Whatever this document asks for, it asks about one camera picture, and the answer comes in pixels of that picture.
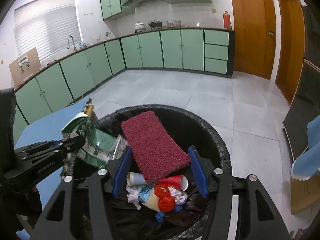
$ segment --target red scouring pad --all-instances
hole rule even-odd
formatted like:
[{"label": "red scouring pad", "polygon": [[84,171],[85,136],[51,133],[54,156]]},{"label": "red scouring pad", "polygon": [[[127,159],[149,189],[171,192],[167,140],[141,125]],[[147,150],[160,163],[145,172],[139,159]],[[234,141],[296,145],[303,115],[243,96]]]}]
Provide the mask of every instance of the red scouring pad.
[{"label": "red scouring pad", "polygon": [[190,164],[189,155],[169,136],[154,112],[132,117],[121,127],[148,184]]}]

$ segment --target window blind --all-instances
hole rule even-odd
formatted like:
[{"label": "window blind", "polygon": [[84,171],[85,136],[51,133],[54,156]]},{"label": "window blind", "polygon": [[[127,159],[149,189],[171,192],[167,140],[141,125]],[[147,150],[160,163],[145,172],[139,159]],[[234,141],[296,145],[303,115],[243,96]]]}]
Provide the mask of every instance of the window blind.
[{"label": "window blind", "polygon": [[75,0],[33,1],[14,11],[14,21],[18,57],[36,47],[45,59],[65,49],[69,35],[81,42]]}]

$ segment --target blue table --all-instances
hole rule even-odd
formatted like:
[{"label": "blue table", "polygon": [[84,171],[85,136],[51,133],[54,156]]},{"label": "blue table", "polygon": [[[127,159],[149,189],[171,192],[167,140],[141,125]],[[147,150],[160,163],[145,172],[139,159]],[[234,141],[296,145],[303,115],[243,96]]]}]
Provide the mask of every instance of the blue table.
[{"label": "blue table", "polygon": [[[61,140],[62,128],[73,117],[75,117],[79,112],[83,110],[86,102],[87,99],[83,99],[82,101],[74,105],[68,106],[32,123],[23,131],[15,148],[17,149],[40,141]],[[61,169],[55,171],[53,174],[48,176],[37,185],[37,188],[40,192],[40,199],[43,208],[48,203],[52,194],[60,184],[60,173]],[[26,232],[26,230],[18,231],[17,235],[22,240],[29,239],[29,234]]]}]

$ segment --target green and white packaging bag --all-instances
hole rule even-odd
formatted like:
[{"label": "green and white packaging bag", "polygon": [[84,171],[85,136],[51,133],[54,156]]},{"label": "green and white packaging bag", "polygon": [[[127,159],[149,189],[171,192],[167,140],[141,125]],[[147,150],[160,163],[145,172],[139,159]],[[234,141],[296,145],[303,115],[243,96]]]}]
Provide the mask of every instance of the green and white packaging bag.
[{"label": "green and white packaging bag", "polygon": [[83,112],[77,114],[61,132],[64,140],[83,136],[85,145],[73,154],[99,169],[105,168],[109,160],[120,158],[128,145],[121,135],[115,138],[97,129]]}]

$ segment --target tile floor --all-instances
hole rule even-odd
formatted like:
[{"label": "tile floor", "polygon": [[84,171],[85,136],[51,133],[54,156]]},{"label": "tile floor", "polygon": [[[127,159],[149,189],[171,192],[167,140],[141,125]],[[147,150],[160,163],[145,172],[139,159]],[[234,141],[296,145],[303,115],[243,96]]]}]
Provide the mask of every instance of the tile floor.
[{"label": "tile floor", "polygon": [[[195,73],[128,70],[87,96],[98,118],[126,106],[164,104],[187,109],[209,122],[230,152],[233,175],[258,176],[288,231],[309,225],[311,208],[290,214],[291,160],[282,121],[289,105],[278,87],[260,77],[234,72],[233,78]],[[234,196],[228,239],[234,239]]]}]

